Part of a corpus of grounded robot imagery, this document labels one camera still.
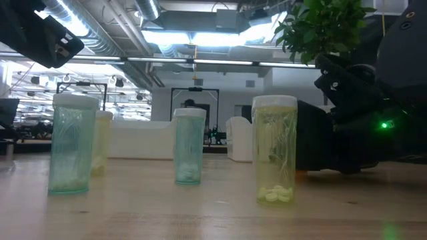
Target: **jar lid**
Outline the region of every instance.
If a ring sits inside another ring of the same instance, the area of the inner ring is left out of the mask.
[[[206,117],[206,110],[199,108],[175,109],[173,116]]]
[[[96,118],[108,118],[109,120],[112,120],[113,113],[109,111],[97,111]]]
[[[268,106],[298,107],[296,97],[287,95],[266,95],[254,97],[252,109]]]
[[[99,108],[99,100],[94,97],[74,95],[69,93],[58,93],[53,96],[54,105]]]

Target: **fluorescent light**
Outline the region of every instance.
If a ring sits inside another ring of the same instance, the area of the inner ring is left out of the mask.
[[[98,60],[98,61],[120,61],[120,57],[104,57],[104,56],[82,56],[76,55],[73,59],[77,60]]]
[[[110,65],[125,65],[125,62],[116,61],[94,61],[94,64],[110,64]]]
[[[206,47],[233,47],[244,45],[245,41],[238,34],[228,33],[196,33],[193,43]]]
[[[86,91],[84,93],[87,94],[104,94],[104,92],[100,92],[100,91]],[[107,95],[123,95],[124,93],[122,92],[107,92]]]
[[[207,60],[207,59],[194,59],[194,63],[222,64],[222,65],[252,65],[251,61],[227,61],[227,60]]]
[[[244,41],[255,41],[263,37],[266,37],[266,35],[268,35],[272,31],[274,32],[274,30],[272,30],[271,23],[259,24],[259,25],[250,27],[246,31],[240,33],[240,37],[244,39]]]
[[[151,63],[187,63],[187,59],[174,59],[163,57],[128,57],[129,61],[143,61]]]
[[[187,33],[173,33],[164,31],[142,31],[145,40],[148,43],[155,43],[158,45],[170,44],[188,44],[189,37]]]
[[[259,24],[250,27],[246,31],[240,33],[240,37],[244,41],[255,41],[264,38],[264,43],[270,41],[274,37],[274,30],[286,18],[287,12],[278,13],[272,16],[271,23]]]
[[[315,69],[314,64],[299,64],[299,63],[260,63],[260,67],[290,67],[290,68],[308,68]]]

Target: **translucent plastic container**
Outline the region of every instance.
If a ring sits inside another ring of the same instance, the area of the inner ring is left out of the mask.
[[[200,183],[205,118],[206,111],[203,109],[176,109],[173,114],[176,127],[173,158],[176,183]]]
[[[113,113],[109,111],[98,111],[96,113],[95,137],[93,138],[92,177],[105,175],[112,119]]]
[[[297,99],[254,98],[254,163],[258,203],[287,205],[294,200]]]
[[[53,96],[53,134],[49,194],[89,190],[92,143],[98,99],[72,95]]]

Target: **table surface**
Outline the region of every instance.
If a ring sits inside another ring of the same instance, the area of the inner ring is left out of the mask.
[[[427,239],[427,165],[309,173],[278,208],[256,203],[252,164],[204,157],[198,186],[172,161],[114,159],[88,193],[47,196],[49,156],[18,155],[0,163],[0,239]]]

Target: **ceiling light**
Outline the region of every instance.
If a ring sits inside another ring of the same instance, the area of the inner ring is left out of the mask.
[[[50,103],[52,104],[52,100],[36,100],[36,99],[20,99],[20,103]]]
[[[34,76],[34,77],[31,77],[31,80],[30,80],[30,82],[32,83],[32,84],[40,84],[40,77],[36,77],[36,76]]]
[[[138,101],[142,101],[142,99],[144,99],[144,97],[143,97],[143,95],[142,95],[141,93],[138,93],[138,94],[136,95],[136,99],[137,99]]]
[[[291,68],[308,68],[315,69],[314,64],[299,64],[299,63],[260,63],[260,67],[291,67]]]
[[[187,59],[175,59],[165,57],[128,57],[129,61],[143,61],[150,63],[187,63]]]
[[[104,57],[104,56],[82,56],[76,55],[73,57],[76,60],[98,60],[98,61],[120,61],[120,57]]]
[[[65,76],[62,77],[62,82],[64,82],[64,83],[69,83],[70,80],[71,80],[71,78],[68,74],[66,74]]]
[[[205,47],[234,47],[244,45],[245,41],[238,34],[196,33],[192,43]]]
[[[158,45],[170,44],[188,44],[189,37],[187,33],[174,33],[164,31],[142,31],[145,40],[148,43],[155,43]]]
[[[116,87],[123,87],[124,85],[125,83],[123,82],[122,78],[118,78],[117,81],[115,82]]]
[[[228,61],[228,60],[208,60],[208,59],[194,59],[194,63],[208,63],[208,64],[221,64],[221,65],[252,65],[251,61]]]
[[[270,41],[274,37],[274,30],[286,18],[287,12],[278,13],[271,17],[270,23],[254,25],[246,31],[240,33],[240,37],[244,41],[255,41],[264,39],[264,43]]]

